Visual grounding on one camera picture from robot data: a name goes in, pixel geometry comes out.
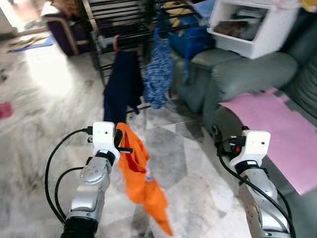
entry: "purple chair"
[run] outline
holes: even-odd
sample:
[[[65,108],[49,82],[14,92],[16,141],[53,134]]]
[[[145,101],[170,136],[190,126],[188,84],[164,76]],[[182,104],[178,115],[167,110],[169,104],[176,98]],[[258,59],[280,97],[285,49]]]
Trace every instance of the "purple chair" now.
[[[86,33],[79,22],[71,22],[51,2],[45,3],[41,16],[47,21],[52,35],[67,56],[90,51]]]

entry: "black cable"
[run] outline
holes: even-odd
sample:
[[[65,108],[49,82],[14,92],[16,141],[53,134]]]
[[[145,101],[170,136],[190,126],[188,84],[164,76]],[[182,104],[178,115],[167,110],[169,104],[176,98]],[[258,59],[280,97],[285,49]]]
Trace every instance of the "black cable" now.
[[[45,195],[46,195],[46,199],[52,209],[52,211],[54,212],[54,214],[57,216],[57,218],[59,219],[59,221],[65,225],[65,219],[63,219],[63,217],[59,214],[59,212],[56,210],[56,208],[54,207],[54,204],[52,203],[52,200],[50,198],[50,192],[49,192],[49,171],[50,171],[50,164],[52,161],[52,158],[54,156],[54,154],[56,153],[56,151],[59,149],[59,147],[68,139],[70,138],[72,135],[79,133],[79,132],[84,132],[86,131],[86,129],[81,129],[81,130],[76,130],[70,134],[68,134],[67,136],[64,137],[64,139],[57,144],[57,146],[53,149],[53,151],[51,152],[50,156],[49,156],[49,160],[46,164],[46,169],[45,169]]]
[[[258,188],[257,186],[255,186],[253,183],[247,181],[245,178],[241,177],[240,175],[238,175],[237,173],[233,172],[223,161],[222,158],[222,150],[223,150],[223,145],[226,142],[232,142],[233,139],[227,139],[225,141],[223,141],[219,148],[218,148],[218,156],[220,159],[220,162],[222,164],[222,166],[234,177],[236,177],[237,179],[239,179],[240,181],[244,182],[246,185],[250,186],[252,189],[254,189],[255,191],[257,191],[259,194],[261,194],[263,197],[265,197],[270,203],[272,203],[274,205],[274,207],[276,207],[280,213],[282,213],[282,215],[285,217],[285,219],[287,220],[287,223],[289,224],[290,227],[290,234],[292,238],[296,238],[296,233],[295,233],[295,228],[294,225],[291,221],[291,219],[289,218],[289,216],[285,213],[285,211],[283,210],[283,208],[281,208],[281,206],[275,202],[271,197],[269,197],[265,192],[263,192],[260,188]]]
[[[289,206],[286,198],[284,197],[284,195],[279,190],[277,190],[277,194],[280,196],[280,198],[283,200],[283,202],[285,204],[289,219],[291,219],[291,221],[293,221],[293,215],[292,215],[291,207]]]
[[[62,208],[60,207],[60,204],[59,204],[59,201],[58,201],[58,188],[59,188],[59,184],[60,184],[60,181],[62,180],[62,178],[69,172],[71,171],[74,171],[74,170],[82,170],[84,167],[76,167],[76,168],[72,168],[72,169],[69,169],[69,170],[66,170],[65,172],[63,172],[61,174],[61,176],[59,176],[57,182],[56,182],[56,186],[55,186],[55,194],[54,194],[54,198],[55,198],[55,204],[56,204],[56,207],[60,213],[60,215],[64,218],[64,220],[66,220],[66,215],[65,213],[63,212]]]

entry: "pink mat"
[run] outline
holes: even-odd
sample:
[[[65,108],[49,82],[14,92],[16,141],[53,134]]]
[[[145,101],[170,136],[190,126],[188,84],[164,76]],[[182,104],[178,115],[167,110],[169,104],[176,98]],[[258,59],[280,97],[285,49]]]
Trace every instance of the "pink mat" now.
[[[267,155],[296,191],[303,195],[317,187],[317,128],[284,102],[287,96],[243,94],[220,103],[254,130],[271,133]]]

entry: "orange cloth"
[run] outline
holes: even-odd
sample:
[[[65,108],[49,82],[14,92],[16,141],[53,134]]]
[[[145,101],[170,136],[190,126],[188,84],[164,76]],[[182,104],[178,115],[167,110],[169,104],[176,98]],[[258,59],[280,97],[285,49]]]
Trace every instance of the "orange cloth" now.
[[[170,236],[173,235],[169,227],[165,208],[168,203],[159,184],[152,177],[147,177],[147,161],[150,159],[143,142],[124,123],[118,123],[116,129],[123,133],[120,146],[132,148],[132,154],[122,153],[118,166],[125,182],[126,193],[135,203],[142,203],[143,209],[150,214],[160,227]]]

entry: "blue checkered cloth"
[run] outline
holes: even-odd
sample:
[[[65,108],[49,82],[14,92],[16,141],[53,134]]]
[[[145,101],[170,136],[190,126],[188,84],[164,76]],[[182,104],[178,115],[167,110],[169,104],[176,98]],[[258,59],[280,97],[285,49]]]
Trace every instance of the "blue checkered cloth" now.
[[[165,94],[172,83],[173,68],[168,40],[156,41],[143,79],[144,98],[152,108],[159,109],[167,103]]]

